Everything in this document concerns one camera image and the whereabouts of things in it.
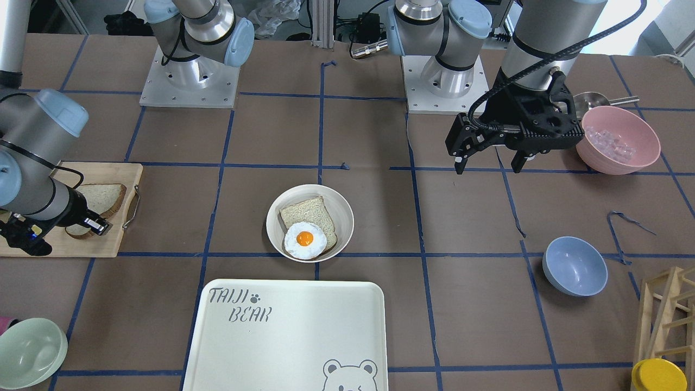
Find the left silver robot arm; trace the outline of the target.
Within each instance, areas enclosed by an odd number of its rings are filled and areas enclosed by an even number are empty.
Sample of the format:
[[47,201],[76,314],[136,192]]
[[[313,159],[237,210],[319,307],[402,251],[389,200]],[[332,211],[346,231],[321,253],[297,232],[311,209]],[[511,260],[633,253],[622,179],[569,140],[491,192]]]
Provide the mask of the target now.
[[[524,1],[493,86],[455,118],[445,146],[458,174],[489,146],[515,151],[511,167],[584,138],[573,96],[565,84],[589,42],[604,1]],[[477,1],[394,1],[387,44],[396,55],[427,55],[422,79],[437,96],[467,94],[466,83],[493,17]]]

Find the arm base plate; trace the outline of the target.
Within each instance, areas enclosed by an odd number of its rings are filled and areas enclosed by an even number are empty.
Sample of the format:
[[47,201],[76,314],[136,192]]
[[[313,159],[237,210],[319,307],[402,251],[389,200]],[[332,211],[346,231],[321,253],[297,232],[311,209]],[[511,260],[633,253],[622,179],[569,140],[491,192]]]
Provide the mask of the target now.
[[477,57],[474,68],[467,73],[471,77],[454,82],[465,94],[461,97],[438,96],[433,91],[441,86],[434,86],[439,79],[425,81],[421,76],[430,57],[427,55],[406,55],[402,57],[403,80],[405,82],[407,104],[410,113],[429,115],[456,115],[467,113],[471,105],[488,91],[488,81],[484,73],[481,57]]
[[141,106],[161,108],[233,109],[240,75],[238,67],[198,58],[188,62],[166,59],[157,48],[146,83]]

